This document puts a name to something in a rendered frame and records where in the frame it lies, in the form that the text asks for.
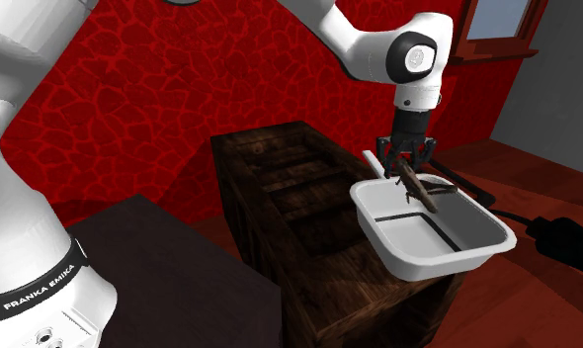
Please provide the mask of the dark robot stand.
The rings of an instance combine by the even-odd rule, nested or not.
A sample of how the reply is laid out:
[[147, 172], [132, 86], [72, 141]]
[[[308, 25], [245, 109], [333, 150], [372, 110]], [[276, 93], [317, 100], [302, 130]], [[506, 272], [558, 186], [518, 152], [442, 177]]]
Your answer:
[[284, 348], [279, 286], [146, 198], [67, 229], [118, 293], [100, 348]]

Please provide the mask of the white rectangular basin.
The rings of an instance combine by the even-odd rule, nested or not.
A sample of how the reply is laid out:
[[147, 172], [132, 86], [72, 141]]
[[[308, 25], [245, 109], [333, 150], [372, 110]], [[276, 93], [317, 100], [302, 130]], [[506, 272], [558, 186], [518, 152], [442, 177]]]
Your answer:
[[506, 223], [462, 190], [435, 195], [435, 214], [396, 178], [357, 182], [350, 196], [382, 264], [407, 282], [474, 270], [517, 244]]

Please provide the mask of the brown twig-shaped thing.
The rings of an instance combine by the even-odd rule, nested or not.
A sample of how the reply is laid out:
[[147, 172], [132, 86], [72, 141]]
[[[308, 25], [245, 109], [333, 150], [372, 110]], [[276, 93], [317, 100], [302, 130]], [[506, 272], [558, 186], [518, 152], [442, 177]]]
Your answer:
[[436, 214], [438, 212], [437, 205], [432, 199], [432, 196], [452, 194], [458, 191], [456, 185], [439, 184], [419, 179], [404, 158], [396, 159], [394, 164], [396, 172], [399, 174], [399, 179], [396, 181], [396, 184], [402, 183], [405, 187], [406, 202], [410, 203], [410, 199], [414, 198], [430, 213]]

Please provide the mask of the black long bar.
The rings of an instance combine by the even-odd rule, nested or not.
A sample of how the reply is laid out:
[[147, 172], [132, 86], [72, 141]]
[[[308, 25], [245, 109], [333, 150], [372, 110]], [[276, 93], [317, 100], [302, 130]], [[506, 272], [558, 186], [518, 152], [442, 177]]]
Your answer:
[[476, 185], [474, 185], [473, 183], [467, 181], [466, 179], [462, 178], [461, 176], [459, 176], [459, 174], [457, 174], [456, 172], [454, 172], [453, 170], [447, 168], [445, 165], [443, 165], [442, 163], [438, 162], [435, 159], [431, 159], [429, 161], [429, 164], [435, 168], [436, 170], [438, 170], [439, 172], [441, 172], [442, 174], [446, 175], [447, 177], [449, 177], [453, 182], [457, 183], [459, 186], [465, 188], [466, 190], [468, 190], [471, 194], [474, 195], [474, 199], [483, 207], [485, 207], [486, 209], [489, 209], [492, 205], [494, 205], [496, 203], [496, 198], [484, 191], [483, 189], [477, 187]]

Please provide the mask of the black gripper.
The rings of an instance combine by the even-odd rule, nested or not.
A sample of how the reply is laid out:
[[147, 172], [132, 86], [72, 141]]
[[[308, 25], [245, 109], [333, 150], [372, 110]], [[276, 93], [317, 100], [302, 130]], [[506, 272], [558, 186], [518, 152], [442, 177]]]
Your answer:
[[392, 149], [391, 143], [398, 145], [403, 142], [414, 142], [418, 145], [412, 151], [413, 170], [419, 169], [423, 163], [430, 161], [438, 142], [432, 137], [426, 138], [429, 121], [429, 111], [395, 110], [390, 137], [380, 136], [375, 140], [376, 157], [383, 168], [384, 175], [392, 173], [398, 157], [398, 153]]

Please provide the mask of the red-framed window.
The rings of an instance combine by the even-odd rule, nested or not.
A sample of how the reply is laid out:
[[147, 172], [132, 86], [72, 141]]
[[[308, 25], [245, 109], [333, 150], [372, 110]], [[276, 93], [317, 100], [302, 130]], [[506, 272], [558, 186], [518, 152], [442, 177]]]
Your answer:
[[548, 0], [463, 0], [449, 64], [529, 58]]

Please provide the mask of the dark wooden chest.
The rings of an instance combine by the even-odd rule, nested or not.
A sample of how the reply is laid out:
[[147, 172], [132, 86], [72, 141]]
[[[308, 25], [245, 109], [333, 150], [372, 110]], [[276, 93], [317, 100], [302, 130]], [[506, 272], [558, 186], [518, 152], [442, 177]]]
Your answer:
[[463, 275], [406, 282], [358, 224], [359, 158], [304, 122], [210, 140], [224, 216], [243, 261], [282, 290], [283, 348], [425, 348]]

